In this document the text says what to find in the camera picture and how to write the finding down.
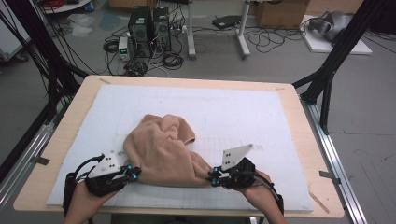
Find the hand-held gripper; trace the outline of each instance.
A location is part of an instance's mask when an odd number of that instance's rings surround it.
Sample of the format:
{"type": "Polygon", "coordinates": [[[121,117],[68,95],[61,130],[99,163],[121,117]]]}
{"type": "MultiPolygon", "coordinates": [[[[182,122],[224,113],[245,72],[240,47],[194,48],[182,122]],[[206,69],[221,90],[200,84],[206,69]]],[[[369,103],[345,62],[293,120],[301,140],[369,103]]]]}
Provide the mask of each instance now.
{"type": "Polygon", "coordinates": [[[214,167],[213,172],[208,173],[210,176],[208,180],[212,187],[222,186],[225,189],[249,188],[255,181],[258,181],[271,191],[277,207],[284,214],[283,198],[282,195],[276,193],[274,183],[259,175],[253,162],[245,157],[253,147],[250,144],[224,150],[222,165],[214,167]]]}

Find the black cable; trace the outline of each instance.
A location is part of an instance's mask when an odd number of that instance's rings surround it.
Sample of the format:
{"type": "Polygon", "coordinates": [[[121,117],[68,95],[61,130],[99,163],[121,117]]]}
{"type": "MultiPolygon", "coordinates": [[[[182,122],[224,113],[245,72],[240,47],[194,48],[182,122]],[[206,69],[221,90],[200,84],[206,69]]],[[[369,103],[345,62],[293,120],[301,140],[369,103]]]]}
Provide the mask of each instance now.
{"type": "Polygon", "coordinates": [[[177,70],[183,66],[184,59],[175,53],[165,53],[163,55],[163,67],[169,70],[177,70]]]}
{"type": "Polygon", "coordinates": [[[303,22],[299,29],[295,29],[295,30],[286,30],[284,29],[284,26],[280,26],[278,28],[260,28],[257,31],[249,31],[247,33],[257,33],[257,34],[251,34],[248,36],[248,40],[251,44],[255,45],[256,50],[260,53],[268,53],[270,52],[272,49],[278,48],[280,46],[282,46],[286,40],[292,40],[292,41],[298,41],[298,40],[302,40],[304,39],[305,35],[306,35],[306,25],[309,22],[305,21],[303,22]],[[286,32],[285,35],[281,34],[280,31],[284,31],[286,32]],[[296,35],[298,35],[299,33],[302,33],[302,36],[299,36],[298,38],[294,38],[296,35]],[[252,38],[256,37],[258,38],[257,41],[254,41],[252,38]]]}
{"type": "Polygon", "coordinates": [[[374,41],[373,39],[371,39],[371,38],[367,37],[366,35],[364,35],[363,37],[364,37],[364,38],[366,38],[367,40],[370,40],[371,42],[373,42],[373,43],[377,44],[378,46],[380,46],[380,47],[382,47],[382,48],[384,48],[384,49],[387,49],[387,50],[389,50],[389,51],[390,51],[390,52],[392,52],[392,53],[396,53],[396,51],[395,51],[395,50],[392,50],[392,49],[389,49],[389,48],[387,48],[387,47],[383,46],[382,44],[380,44],[380,43],[378,43],[378,42],[374,41]]]}

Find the white table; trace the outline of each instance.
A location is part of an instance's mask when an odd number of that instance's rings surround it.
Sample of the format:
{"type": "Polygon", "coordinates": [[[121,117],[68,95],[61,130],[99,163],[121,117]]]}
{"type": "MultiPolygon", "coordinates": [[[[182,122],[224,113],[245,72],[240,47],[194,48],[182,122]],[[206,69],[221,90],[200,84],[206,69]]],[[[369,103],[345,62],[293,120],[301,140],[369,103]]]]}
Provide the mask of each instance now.
{"type": "MultiPolygon", "coordinates": [[[[224,1],[225,2],[230,2],[230,1],[241,1],[241,0],[228,0],[224,1]]],[[[239,44],[241,45],[242,48],[242,58],[246,59],[246,57],[250,56],[250,51],[248,49],[248,44],[247,41],[244,37],[244,32],[245,32],[245,27],[247,23],[247,18],[248,18],[248,10],[250,8],[250,2],[253,0],[244,0],[244,9],[242,11],[242,20],[241,20],[241,27],[240,29],[236,30],[236,37],[238,38],[239,44]]],[[[189,44],[189,56],[195,60],[196,59],[196,53],[195,53],[195,44],[194,44],[194,36],[192,33],[192,8],[193,8],[193,0],[189,0],[189,27],[188,27],[188,36],[187,36],[187,42],[189,44]]]]}

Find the desktop computer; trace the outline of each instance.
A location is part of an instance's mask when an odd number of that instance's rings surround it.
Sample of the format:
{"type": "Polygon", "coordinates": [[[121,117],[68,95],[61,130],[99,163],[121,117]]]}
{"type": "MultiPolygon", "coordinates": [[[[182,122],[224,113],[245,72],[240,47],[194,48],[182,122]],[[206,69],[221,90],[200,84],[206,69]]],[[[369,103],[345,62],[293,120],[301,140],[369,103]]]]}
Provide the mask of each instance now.
{"type": "Polygon", "coordinates": [[[152,14],[155,33],[157,36],[157,48],[162,47],[163,51],[172,50],[171,33],[169,27],[169,8],[155,7],[152,14]]]}

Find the table leg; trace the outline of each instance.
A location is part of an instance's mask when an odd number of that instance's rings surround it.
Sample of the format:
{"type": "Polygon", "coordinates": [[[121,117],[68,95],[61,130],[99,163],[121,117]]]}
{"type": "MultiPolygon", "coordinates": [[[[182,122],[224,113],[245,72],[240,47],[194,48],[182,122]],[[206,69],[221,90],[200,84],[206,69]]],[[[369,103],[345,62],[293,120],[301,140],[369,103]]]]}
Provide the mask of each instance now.
{"type": "Polygon", "coordinates": [[[187,43],[189,45],[189,56],[192,60],[196,59],[194,36],[192,34],[192,0],[189,1],[189,27],[187,35],[187,43]]]}
{"type": "Polygon", "coordinates": [[[245,1],[244,3],[244,11],[242,14],[242,21],[241,21],[241,28],[236,30],[236,36],[238,37],[239,43],[241,44],[242,48],[242,58],[246,59],[246,57],[250,56],[250,51],[248,49],[248,44],[247,41],[244,37],[244,32],[245,32],[245,27],[247,24],[247,19],[248,19],[248,10],[250,8],[250,2],[245,1]]]}

